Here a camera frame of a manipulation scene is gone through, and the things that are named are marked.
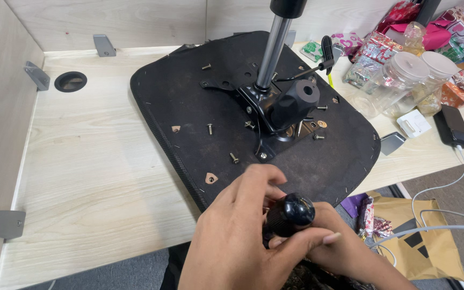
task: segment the hand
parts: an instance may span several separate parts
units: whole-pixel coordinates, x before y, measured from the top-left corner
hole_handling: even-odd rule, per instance
[[[383,256],[371,251],[327,202],[314,203],[316,215],[312,227],[340,233],[337,241],[315,247],[307,258],[324,270],[372,283],[378,289],[416,289]],[[270,249],[285,243],[284,238],[270,240]]]
[[[310,227],[283,245],[262,245],[263,207],[285,194],[273,165],[251,165],[200,216],[178,289],[280,289],[306,254],[332,231]]]

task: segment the black fabric seat bottom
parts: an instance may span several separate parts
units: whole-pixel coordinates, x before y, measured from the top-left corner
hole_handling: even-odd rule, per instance
[[[221,91],[204,90],[204,79],[230,79],[247,63],[261,63],[267,43],[265,31],[210,41],[195,48],[183,46],[139,69],[130,81],[132,93],[148,126],[201,211],[219,192],[241,175],[254,155],[256,132],[246,129],[247,114]],[[211,69],[202,67],[211,64]],[[276,72],[290,77],[309,67],[289,47],[282,50]],[[278,82],[284,91],[291,82]],[[288,182],[280,188],[299,192],[312,201],[336,206],[366,177],[380,152],[380,138],[372,125],[318,77],[320,106],[315,120],[327,123],[316,133],[295,143],[268,163],[279,167]],[[212,123],[213,135],[207,124]],[[180,126],[177,133],[172,126]],[[233,153],[240,162],[234,164]],[[218,177],[205,183],[210,172]]]

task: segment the desk surface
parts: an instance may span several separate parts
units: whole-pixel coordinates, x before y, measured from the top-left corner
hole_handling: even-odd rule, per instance
[[[311,67],[317,64],[298,51]],[[190,241],[199,211],[147,127],[129,89],[131,75],[177,46],[45,53],[55,79],[87,76],[85,88],[38,92],[14,209],[26,211],[23,236],[4,245],[0,289],[17,289]],[[333,69],[347,100],[358,91],[341,82],[350,68]],[[381,154],[353,192],[363,193],[461,164],[433,129]],[[383,115],[370,120],[380,136],[400,131]]]

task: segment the kraft paper bag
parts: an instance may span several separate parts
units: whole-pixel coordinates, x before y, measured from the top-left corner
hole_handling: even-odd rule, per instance
[[[390,220],[394,233],[417,227],[410,199],[367,194],[374,198],[374,216]],[[440,208],[434,199],[415,200],[415,213],[420,222],[420,211],[423,209]],[[423,215],[428,226],[447,225],[441,212],[424,212]],[[375,235],[373,237],[375,241],[381,240]],[[463,267],[450,230],[407,234],[385,241],[383,245],[396,256],[397,270],[409,280],[453,278],[464,281]],[[386,249],[379,248],[379,253],[393,264],[393,257]]]

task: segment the mounting hole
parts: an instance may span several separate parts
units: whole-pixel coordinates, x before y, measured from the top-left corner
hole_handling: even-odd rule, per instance
[[[57,77],[55,88],[64,93],[75,92],[87,83],[87,77],[81,72],[67,72]]]
[[[313,94],[313,89],[311,89],[311,87],[308,87],[308,86],[305,86],[304,87],[304,92],[308,95],[312,95]]]

